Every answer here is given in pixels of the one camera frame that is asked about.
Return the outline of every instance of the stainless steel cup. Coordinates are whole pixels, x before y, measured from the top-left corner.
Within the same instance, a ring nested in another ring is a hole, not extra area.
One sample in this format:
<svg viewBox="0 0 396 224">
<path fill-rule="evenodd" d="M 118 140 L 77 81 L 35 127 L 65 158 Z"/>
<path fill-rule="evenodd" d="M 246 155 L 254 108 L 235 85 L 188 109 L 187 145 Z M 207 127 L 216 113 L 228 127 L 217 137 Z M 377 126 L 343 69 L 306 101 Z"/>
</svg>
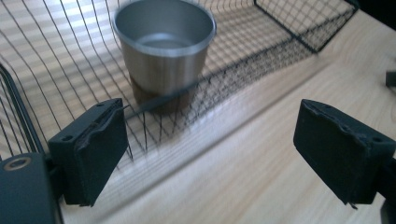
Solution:
<svg viewBox="0 0 396 224">
<path fill-rule="evenodd" d="M 211 13 L 181 0 L 133 1 L 113 25 L 138 103 L 196 81 L 216 33 Z"/>
</svg>

